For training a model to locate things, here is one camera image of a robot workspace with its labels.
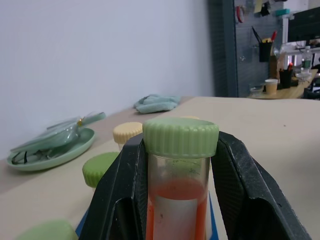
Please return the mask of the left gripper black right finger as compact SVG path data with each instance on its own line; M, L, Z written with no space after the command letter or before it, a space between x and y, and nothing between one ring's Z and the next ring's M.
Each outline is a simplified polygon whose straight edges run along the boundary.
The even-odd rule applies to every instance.
M228 240L312 240L276 180L241 140L221 131L211 165Z

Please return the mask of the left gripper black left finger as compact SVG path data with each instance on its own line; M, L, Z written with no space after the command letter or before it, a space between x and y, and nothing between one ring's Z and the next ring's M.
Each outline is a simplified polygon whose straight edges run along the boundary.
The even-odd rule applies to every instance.
M83 240L145 240L148 154L139 134L129 139L95 189Z

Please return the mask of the orange tube with green cap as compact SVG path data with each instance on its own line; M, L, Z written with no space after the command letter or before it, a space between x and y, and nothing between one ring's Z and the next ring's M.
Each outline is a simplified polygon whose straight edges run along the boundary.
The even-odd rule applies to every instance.
M146 121L142 133L148 154L145 240L205 240L210 161L219 127L165 117Z

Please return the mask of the blue tube rack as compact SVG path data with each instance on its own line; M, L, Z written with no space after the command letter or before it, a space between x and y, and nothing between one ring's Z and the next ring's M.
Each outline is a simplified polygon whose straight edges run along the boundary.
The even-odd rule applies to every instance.
M88 215L88 210L89 209L87 209L85 211L83 217L81 218L79 224L77 225L77 227L75 229L75 233L77 234L78 237L81 235L84 223L85 223L87 215ZM205 238L204 238L204 240L219 240L210 191L208 191L208 194L207 194L206 217L205 217Z

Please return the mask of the tube with cream cap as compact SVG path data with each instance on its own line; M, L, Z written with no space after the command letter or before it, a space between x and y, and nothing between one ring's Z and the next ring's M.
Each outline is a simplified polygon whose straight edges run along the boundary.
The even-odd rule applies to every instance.
M113 131L113 140L118 144L118 148L121 151L126 142L143 131L143 124L140 122L126 122L117 125Z

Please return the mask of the pale green plate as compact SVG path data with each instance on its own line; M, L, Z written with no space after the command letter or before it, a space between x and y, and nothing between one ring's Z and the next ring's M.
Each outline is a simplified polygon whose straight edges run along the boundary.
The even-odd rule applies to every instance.
M68 145L58 147L55 157L50 159L37 159L35 155L27 157L27 163L24 164L24 153L19 155L18 164L12 163L14 154L11 154L7 159L7 165L14 170L22 172L37 172L55 168L57 166L68 163L84 152L86 152L93 144L95 140L95 132L90 128L84 128L80 131L80 137L74 142Z

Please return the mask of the clear plastic packets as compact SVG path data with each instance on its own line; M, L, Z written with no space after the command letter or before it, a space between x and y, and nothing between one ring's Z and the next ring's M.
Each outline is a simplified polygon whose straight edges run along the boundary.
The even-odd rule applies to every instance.
M80 136L85 126L103 120L104 112L89 114L84 117L73 117L49 126L35 138L10 150L13 153L50 150L74 142Z

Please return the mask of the teal cloth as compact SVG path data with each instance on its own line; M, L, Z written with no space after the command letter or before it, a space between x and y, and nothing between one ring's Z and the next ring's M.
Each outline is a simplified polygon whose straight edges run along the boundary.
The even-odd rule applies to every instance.
M176 108L181 101L180 96L150 94L138 100L133 107L140 114L168 112Z

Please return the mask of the clear glass bowl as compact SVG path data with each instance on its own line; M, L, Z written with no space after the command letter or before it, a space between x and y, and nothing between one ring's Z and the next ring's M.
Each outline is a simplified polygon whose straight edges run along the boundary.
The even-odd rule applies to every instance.
M259 95L264 90L264 84L250 84L249 85L249 92L251 95Z

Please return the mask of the paper cup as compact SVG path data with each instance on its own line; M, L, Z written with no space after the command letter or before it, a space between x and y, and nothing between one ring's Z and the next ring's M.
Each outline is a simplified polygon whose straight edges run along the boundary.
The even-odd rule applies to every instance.
M268 95L275 95L278 88L278 79L266 79L264 81L265 91Z

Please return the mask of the black pen holder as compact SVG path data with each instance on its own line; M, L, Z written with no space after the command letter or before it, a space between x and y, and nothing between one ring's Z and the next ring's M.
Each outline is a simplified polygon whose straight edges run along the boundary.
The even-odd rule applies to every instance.
M272 51L272 42L260 42L259 43L259 62L266 63L269 62L271 51Z
M289 89L292 85L293 70L280 70L279 78L283 89Z

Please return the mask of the dark grey pegboard panel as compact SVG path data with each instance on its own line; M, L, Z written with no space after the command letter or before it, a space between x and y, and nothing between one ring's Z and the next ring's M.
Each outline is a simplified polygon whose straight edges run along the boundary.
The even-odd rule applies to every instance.
M209 42L215 94L218 97L247 97L250 84L278 79L287 69L290 55L288 25L296 0L206 0ZM244 23L239 23L236 7L245 7ZM279 9L290 13L275 16ZM259 43L272 42L269 62L259 61Z

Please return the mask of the clear plastic bottle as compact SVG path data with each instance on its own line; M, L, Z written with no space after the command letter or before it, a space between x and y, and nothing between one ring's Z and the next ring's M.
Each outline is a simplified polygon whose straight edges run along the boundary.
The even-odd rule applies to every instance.
M309 69L311 68L311 63L312 63L311 47L306 46L302 53L301 70L309 71Z

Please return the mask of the black monitor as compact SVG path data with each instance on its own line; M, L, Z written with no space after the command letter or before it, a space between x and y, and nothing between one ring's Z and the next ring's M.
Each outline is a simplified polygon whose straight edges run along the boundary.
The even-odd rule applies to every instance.
M288 21L288 42L316 39L320 39L320 7L295 13Z

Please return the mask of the red tape roll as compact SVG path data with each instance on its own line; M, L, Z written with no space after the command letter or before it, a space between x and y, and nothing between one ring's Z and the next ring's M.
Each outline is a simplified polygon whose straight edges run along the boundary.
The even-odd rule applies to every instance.
M236 11L236 17L239 23L244 23L245 22L245 13L246 13L246 9L243 5L238 5L235 8Z

